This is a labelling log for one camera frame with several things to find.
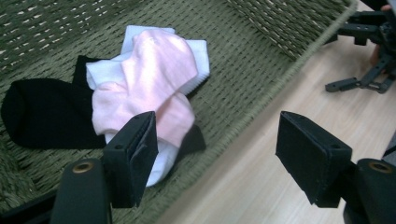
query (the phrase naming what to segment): black sock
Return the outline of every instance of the black sock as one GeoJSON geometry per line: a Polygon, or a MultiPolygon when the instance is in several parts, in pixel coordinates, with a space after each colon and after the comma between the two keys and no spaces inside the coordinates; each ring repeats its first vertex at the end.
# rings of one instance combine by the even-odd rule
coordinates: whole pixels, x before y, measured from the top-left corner
{"type": "Polygon", "coordinates": [[[92,126],[92,93],[85,63],[78,57],[73,84],[50,78],[15,81],[4,99],[1,116],[11,140],[32,148],[99,148],[105,138],[92,126]]]}

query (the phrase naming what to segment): metal rivet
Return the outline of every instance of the metal rivet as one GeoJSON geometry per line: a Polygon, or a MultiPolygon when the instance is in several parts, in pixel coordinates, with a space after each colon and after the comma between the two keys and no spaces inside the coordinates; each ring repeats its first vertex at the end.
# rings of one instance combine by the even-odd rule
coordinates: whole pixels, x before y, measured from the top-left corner
{"type": "Polygon", "coordinates": [[[393,172],[392,168],[383,162],[372,161],[369,163],[369,166],[373,170],[384,173],[384,174],[391,174],[393,172]]]}
{"type": "Polygon", "coordinates": [[[73,167],[73,173],[75,174],[82,174],[85,173],[89,170],[91,170],[93,167],[93,163],[90,161],[84,161],[78,165],[75,165],[75,167],[73,167]]]}

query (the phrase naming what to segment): pink sock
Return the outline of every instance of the pink sock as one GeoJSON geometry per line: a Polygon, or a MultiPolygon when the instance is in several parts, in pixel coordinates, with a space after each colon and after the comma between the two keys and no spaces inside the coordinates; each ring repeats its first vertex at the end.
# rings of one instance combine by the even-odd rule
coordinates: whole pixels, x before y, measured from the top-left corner
{"type": "Polygon", "coordinates": [[[105,82],[93,94],[96,133],[116,133],[131,117],[155,111],[158,137],[180,147],[194,115],[178,90],[197,75],[186,41],[162,30],[145,31],[134,37],[132,56],[121,65],[125,79],[105,82]]]}

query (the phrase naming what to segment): floor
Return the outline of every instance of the floor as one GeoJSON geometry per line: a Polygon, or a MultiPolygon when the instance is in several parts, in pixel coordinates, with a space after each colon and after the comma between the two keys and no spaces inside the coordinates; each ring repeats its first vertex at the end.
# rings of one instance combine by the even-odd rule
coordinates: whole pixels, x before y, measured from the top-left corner
{"type": "Polygon", "coordinates": [[[275,155],[279,113],[312,119],[353,148],[354,162],[380,159],[396,129],[396,83],[385,94],[324,89],[362,77],[373,49],[349,37],[324,46],[158,223],[344,223],[344,202],[337,209],[311,205],[275,155]]]}

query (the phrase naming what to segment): clamp jaw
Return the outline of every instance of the clamp jaw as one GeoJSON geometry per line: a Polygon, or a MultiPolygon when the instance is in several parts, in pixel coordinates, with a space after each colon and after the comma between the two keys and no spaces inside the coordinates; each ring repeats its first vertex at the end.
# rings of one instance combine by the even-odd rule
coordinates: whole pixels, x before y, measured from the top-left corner
{"type": "Polygon", "coordinates": [[[309,202],[338,207],[346,201],[346,224],[391,224],[396,221],[396,149],[382,160],[354,164],[352,148],[312,120],[282,111],[276,155],[309,202]]]}
{"type": "Polygon", "coordinates": [[[112,223],[112,208],[142,200],[158,154],[155,113],[131,118],[104,148],[101,160],[84,159],[64,168],[58,190],[0,216],[4,224],[112,223]]]}

